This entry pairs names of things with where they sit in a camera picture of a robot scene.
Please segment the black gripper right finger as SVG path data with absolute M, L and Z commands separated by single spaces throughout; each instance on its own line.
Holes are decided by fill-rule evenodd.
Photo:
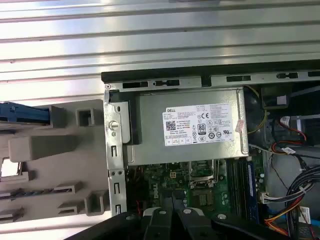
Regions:
M 205 216 L 199 208 L 186 207 L 181 193 L 172 194 L 172 207 L 187 240 L 287 240 L 288 237 L 231 213 L 215 212 Z

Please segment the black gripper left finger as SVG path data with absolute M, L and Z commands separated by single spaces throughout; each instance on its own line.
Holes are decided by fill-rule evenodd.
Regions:
M 142 216 L 123 212 L 86 230 L 87 240 L 169 240 L 174 213 L 174 191 L 161 193 L 160 207 L 147 208 Z

